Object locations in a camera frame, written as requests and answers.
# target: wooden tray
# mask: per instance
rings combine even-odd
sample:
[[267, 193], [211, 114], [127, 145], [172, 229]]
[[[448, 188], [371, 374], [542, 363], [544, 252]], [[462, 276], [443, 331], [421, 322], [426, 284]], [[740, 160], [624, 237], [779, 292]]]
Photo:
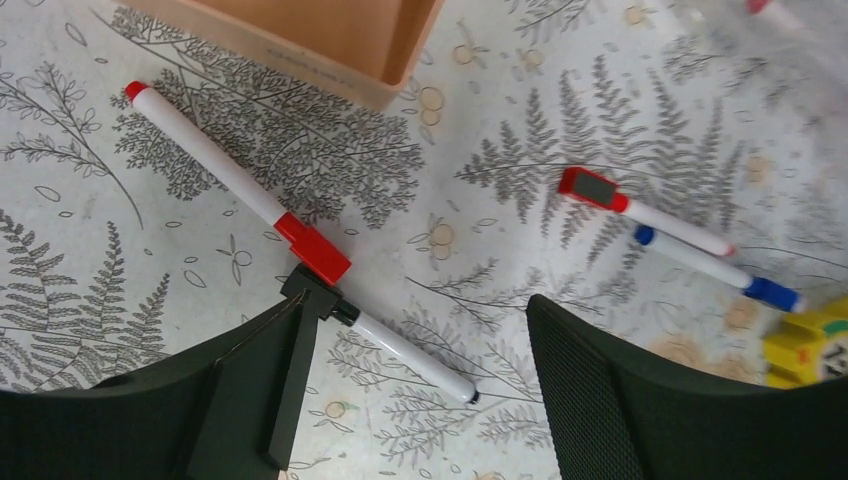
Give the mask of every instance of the wooden tray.
[[444, 0], [119, 0], [353, 102], [406, 86]]

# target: red marker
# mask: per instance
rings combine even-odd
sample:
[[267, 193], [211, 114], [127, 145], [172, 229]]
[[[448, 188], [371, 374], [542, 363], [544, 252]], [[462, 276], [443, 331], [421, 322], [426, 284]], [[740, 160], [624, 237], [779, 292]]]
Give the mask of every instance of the red marker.
[[159, 127], [236, 196], [291, 242], [291, 252], [329, 285], [350, 268], [350, 261], [314, 227], [303, 225], [273, 195], [194, 126], [165, 97], [141, 82], [127, 85], [133, 107]]
[[718, 235], [629, 198], [618, 191], [614, 182], [582, 167], [565, 169], [559, 193], [630, 217], [713, 255], [725, 257], [736, 251], [733, 245]]

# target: yellow toy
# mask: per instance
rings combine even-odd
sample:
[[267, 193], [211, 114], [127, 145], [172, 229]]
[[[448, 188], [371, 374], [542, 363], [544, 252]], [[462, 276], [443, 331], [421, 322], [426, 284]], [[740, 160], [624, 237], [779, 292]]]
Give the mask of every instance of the yellow toy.
[[766, 384], [795, 388], [848, 373], [848, 297], [818, 312], [787, 314], [763, 340]]

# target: blue marker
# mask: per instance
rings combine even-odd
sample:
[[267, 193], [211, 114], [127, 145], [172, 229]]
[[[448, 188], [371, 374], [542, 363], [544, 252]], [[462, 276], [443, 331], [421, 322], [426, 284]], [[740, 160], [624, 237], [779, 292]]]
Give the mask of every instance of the blue marker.
[[795, 290], [778, 285], [771, 280], [755, 277], [743, 272], [706, 252], [683, 243], [674, 237], [658, 232], [651, 227], [640, 225], [633, 236], [648, 249], [673, 258], [680, 263], [741, 289], [742, 294], [746, 297], [753, 298], [784, 312], [801, 313], [806, 309], [804, 297]]

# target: tablecloth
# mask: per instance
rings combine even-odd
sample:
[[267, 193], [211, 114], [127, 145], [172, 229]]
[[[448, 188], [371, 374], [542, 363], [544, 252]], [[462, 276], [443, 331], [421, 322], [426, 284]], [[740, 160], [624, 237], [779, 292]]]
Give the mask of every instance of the tablecloth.
[[90, 386], [282, 299], [287, 243], [133, 112], [136, 79], [350, 256], [350, 299], [482, 393], [457, 404], [322, 323], [281, 478], [559, 478], [533, 293], [762, 381], [778, 312], [556, 193], [586, 165], [813, 305], [845, 293], [845, 189], [803, 75], [684, 31], [677, 8], [448, 0], [409, 86], [374, 113], [104, 0], [0, 0], [2, 388]]

